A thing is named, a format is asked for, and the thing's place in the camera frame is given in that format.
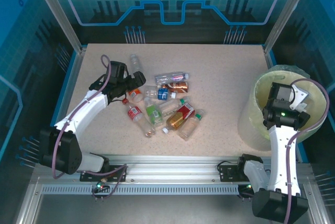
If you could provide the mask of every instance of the metal frame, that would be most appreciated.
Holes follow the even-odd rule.
[[[72,45],[73,49],[80,53],[82,51],[82,44],[80,43],[76,33],[74,32],[62,6],[60,5],[58,0],[46,0],[51,12],[55,16],[57,22],[61,26],[64,34],[68,38],[70,44]]]
[[[270,59],[270,51],[274,44],[276,43],[279,35],[284,29],[288,19],[295,10],[300,0],[287,0],[282,12],[280,13],[275,25],[273,26],[265,44],[264,44],[264,53],[267,59]]]
[[[185,191],[167,192],[164,188],[169,185],[173,188],[203,188],[203,192],[194,194],[237,194],[234,190],[237,185],[243,183],[222,183],[216,170],[217,164],[222,160],[235,162],[238,157],[187,157],[187,156],[127,156],[110,155],[111,164],[128,164],[126,181],[121,183],[118,191],[120,195],[139,195],[139,194],[159,194],[159,195],[185,195]],[[263,158],[266,169],[271,167],[270,158]],[[310,164],[297,164],[297,176],[300,187],[305,192],[309,202],[309,218],[312,223],[329,224],[332,223],[323,203],[318,185],[316,184]],[[58,180],[51,176],[48,167],[37,165],[26,192],[23,206],[17,219],[17,224],[33,223],[39,206],[41,194],[67,194],[88,195],[87,186],[94,183],[80,182],[80,174],[65,175]],[[143,192],[133,192],[134,188],[146,187],[152,190]],[[58,189],[59,192],[48,193],[50,189]],[[231,188],[231,192],[219,192],[220,188]]]

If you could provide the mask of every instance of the glass panel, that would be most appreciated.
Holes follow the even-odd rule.
[[[145,40],[233,44],[264,43],[286,1],[60,0],[60,3],[82,43]]]
[[[328,118],[303,144],[316,175],[328,170],[334,172],[335,1],[300,0],[274,45],[273,53],[278,64],[297,65],[327,89],[330,97]],[[322,187],[328,194],[325,199],[333,198],[334,190],[329,189],[332,187],[327,183]],[[329,207],[333,214],[334,206]]]
[[[0,215],[13,223],[38,152],[22,139],[50,124],[73,50],[44,0],[0,6]]]

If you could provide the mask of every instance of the red label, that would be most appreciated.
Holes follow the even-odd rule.
[[[141,110],[137,106],[135,106],[128,111],[128,116],[129,116],[129,118],[131,118],[131,120],[133,120],[135,118],[135,116],[140,114],[140,113],[142,113]]]
[[[180,107],[177,112],[183,114],[183,119],[187,119],[190,116],[192,116],[193,114],[195,114],[194,108],[191,105],[189,105],[188,103],[186,103],[182,107]]]

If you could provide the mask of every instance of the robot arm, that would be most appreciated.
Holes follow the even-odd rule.
[[[52,167],[53,150],[56,140],[61,132],[61,129],[67,123],[68,126],[61,136],[61,141],[57,150],[55,161],[56,170],[67,174],[73,174],[76,171],[103,171],[106,158],[92,153],[81,152],[81,136],[95,116],[100,111],[105,109],[107,105],[115,101],[114,98],[124,96],[126,92],[136,89],[146,82],[144,75],[139,71],[133,74],[134,78],[130,75],[124,77],[124,73],[128,73],[127,66],[124,63],[111,61],[110,64],[110,79],[101,92],[99,92],[91,100],[88,100],[88,98],[103,87],[103,84],[106,82],[106,78],[108,77],[107,74],[102,75],[98,80],[91,84],[89,91],[76,108],[81,106],[83,102],[87,101],[87,103],[76,112],[71,120],[69,120],[69,117],[76,110],[76,108],[64,119],[57,122],[54,127],[41,130],[39,153],[40,164]]]
[[[283,222],[287,208],[286,150],[289,140],[304,126],[310,116],[304,111],[303,100],[308,93],[295,85],[272,83],[267,105],[263,109],[264,125],[271,141],[270,180],[259,157],[243,155],[239,166],[250,180],[255,192],[252,210],[255,216]],[[300,197],[296,175],[296,140],[291,144],[289,167],[291,174],[292,206],[290,222],[294,222],[308,209],[308,201]]]

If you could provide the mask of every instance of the clear plastic bottle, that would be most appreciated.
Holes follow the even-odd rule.
[[[188,78],[188,73],[184,72],[170,72],[155,76],[156,84],[169,84],[173,82],[180,82],[188,80]]]
[[[187,121],[189,117],[192,117],[194,114],[194,108],[189,103],[184,104],[170,118],[167,119],[163,132],[167,134],[170,130],[177,130]]]
[[[167,88],[157,88],[156,86],[150,85],[146,86],[144,93],[147,97],[154,97],[159,100],[176,98],[176,92],[170,92]]]
[[[200,120],[205,115],[205,112],[201,109],[195,111],[195,115],[189,118],[185,124],[178,130],[178,135],[187,141],[193,134],[194,130],[198,127]]]
[[[165,117],[167,115],[170,115],[174,113],[176,110],[178,110],[179,107],[181,107],[185,103],[190,102],[190,97],[185,96],[181,99],[172,99],[170,101],[167,101],[163,104],[159,105],[159,108],[162,112],[162,115]]]
[[[163,117],[156,103],[151,101],[149,97],[145,97],[144,104],[151,124],[153,126],[161,126],[163,124]]]
[[[122,100],[122,103],[127,107],[127,113],[129,118],[136,123],[148,138],[151,138],[155,134],[155,129],[147,121],[141,110],[134,104],[130,103],[126,98]]]
[[[135,73],[137,71],[140,71],[143,73],[142,65],[136,55],[130,56],[130,62],[131,62],[132,73]],[[129,96],[135,103],[142,101],[142,99],[144,98],[143,94],[141,93],[139,89],[133,89],[132,91],[130,91]]]

